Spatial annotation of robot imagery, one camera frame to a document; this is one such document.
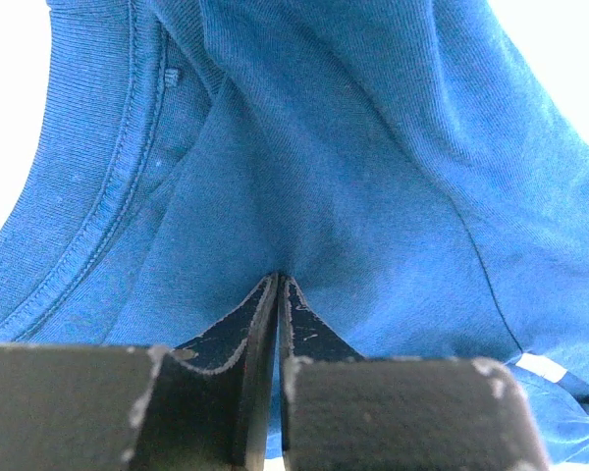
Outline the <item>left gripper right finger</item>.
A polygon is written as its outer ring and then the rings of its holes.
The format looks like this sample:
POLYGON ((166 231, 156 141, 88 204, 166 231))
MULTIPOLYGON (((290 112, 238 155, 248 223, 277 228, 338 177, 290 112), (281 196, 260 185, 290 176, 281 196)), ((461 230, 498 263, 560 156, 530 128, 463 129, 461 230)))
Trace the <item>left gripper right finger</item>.
POLYGON ((485 357, 366 358, 278 291, 282 449, 289 470, 546 470, 526 396, 485 357))

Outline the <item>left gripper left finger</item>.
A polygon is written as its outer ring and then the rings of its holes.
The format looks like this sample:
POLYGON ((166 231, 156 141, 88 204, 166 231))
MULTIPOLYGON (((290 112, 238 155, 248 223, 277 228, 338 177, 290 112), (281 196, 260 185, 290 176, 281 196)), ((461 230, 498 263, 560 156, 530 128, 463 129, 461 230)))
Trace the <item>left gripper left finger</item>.
POLYGON ((169 348, 0 343, 0 470, 260 470, 278 279, 169 348))

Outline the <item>blue t shirt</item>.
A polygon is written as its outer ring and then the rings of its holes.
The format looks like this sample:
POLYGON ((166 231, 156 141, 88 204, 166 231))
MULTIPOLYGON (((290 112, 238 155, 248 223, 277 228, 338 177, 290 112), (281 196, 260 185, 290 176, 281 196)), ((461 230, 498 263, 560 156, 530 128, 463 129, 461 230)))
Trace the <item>blue t shirt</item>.
POLYGON ((484 1, 52 1, 0 342, 177 346, 266 275, 367 356, 487 356, 589 464, 589 146, 484 1))

